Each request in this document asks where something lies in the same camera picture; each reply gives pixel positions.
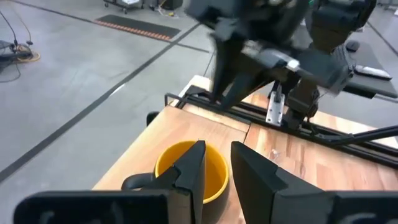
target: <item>computer mouse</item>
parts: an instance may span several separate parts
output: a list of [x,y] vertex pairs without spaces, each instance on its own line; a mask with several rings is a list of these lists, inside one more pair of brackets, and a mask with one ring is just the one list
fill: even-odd
[[349,52],[356,52],[359,49],[359,42],[356,40],[349,40],[346,44],[346,49]]

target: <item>gray floor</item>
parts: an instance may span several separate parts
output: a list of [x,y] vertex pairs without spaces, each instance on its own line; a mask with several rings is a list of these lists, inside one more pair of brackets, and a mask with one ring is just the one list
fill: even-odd
[[[171,19],[156,12],[134,10],[123,15],[100,0],[21,0],[54,11],[93,20],[118,14],[142,21],[175,27],[181,33],[195,21],[179,12]],[[112,86],[120,82],[169,43],[97,26],[33,7],[12,4],[23,15],[32,32],[39,62],[20,66],[22,76],[0,84],[0,170],[65,124]],[[21,40],[27,39],[23,26],[0,1],[0,9],[11,21]],[[208,29],[200,26],[179,43],[213,51]],[[11,40],[0,20],[0,39]],[[373,45],[384,68],[398,72],[397,57],[371,29],[355,39]],[[161,110],[166,92],[178,93],[192,76],[211,76],[211,53],[173,46],[123,85],[104,103],[53,142],[26,166],[0,184],[0,223],[10,223],[15,204],[26,195],[42,190],[90,189],[145,128],[149,111]],[[9,67],[1,75],[15,75]],[[398,78],[394,79],[398,87]],[[397,104],[367,100],[342,93],[325,96],[322,111],[376,127],[395,120]]]
[[396,32],[398,30],[398,16],[394,15],[395,10],[384,10],[377,7],[369,18],[369,23],[386,39],[395,51],[398,52],[398,41]]

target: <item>wooden tabletop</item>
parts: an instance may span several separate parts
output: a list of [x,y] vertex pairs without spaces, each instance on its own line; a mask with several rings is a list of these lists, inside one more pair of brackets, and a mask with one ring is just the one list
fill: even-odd
[[[208,89],[207,78],[195,76],[190,85]],[[267,107],[264,95],[253,94],[245,102]],[[274,161],[290,173],[324,190],[398,190],[398,171],[354,157],[288,134],[245,124],[220,114],[185,105],[174,108],[176,101],[166,106],[155,120],[131,144],[94,190],[119,190],[123,180],[141,172],[151,172],[162,151],[184,140],[203,139],[214,145],[230,164],[231,141],[241,141]],[[357,133],[372,127],[318,112],[314,123],[346,133]],[[398,147],[394,138],[382,143]],[[231,176],[228,204],[220,223],[244,223],[238,195]]]

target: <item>black mug handle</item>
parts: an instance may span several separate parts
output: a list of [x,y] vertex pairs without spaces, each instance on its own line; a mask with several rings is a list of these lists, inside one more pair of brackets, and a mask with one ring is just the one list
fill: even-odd
[[122,190],[134,190],[141,188],[153,181],[153,173],[134,174],[123,181]]

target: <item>black metal frame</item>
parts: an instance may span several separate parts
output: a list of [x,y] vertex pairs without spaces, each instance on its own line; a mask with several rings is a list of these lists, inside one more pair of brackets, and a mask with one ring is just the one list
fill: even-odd
[[198,106],[247,124],[256,123],[267,128],[275,129],[276,131],[398,169],[398,149],[371,142],[376,139],[398,136],[398,126],[380,128],[374,131],[366,131],[357,134],[347,134],[304,121],[300,129],[291,129],[286,126],[285,121],[282,121],[280,127],[267,123],[265,121],[267,114],[265,108],[240,102],[240,104],[228,111],[222,111],[219,105],[210,103],[208,100],[209,97],[209,91],[197,86],[190,86],[182,97],[167,93],[164,100],[165,106],[169,104],[169,98],[173,98],[178,100],[178,103],[175,105],[176,108],[182,109],[186,104]]

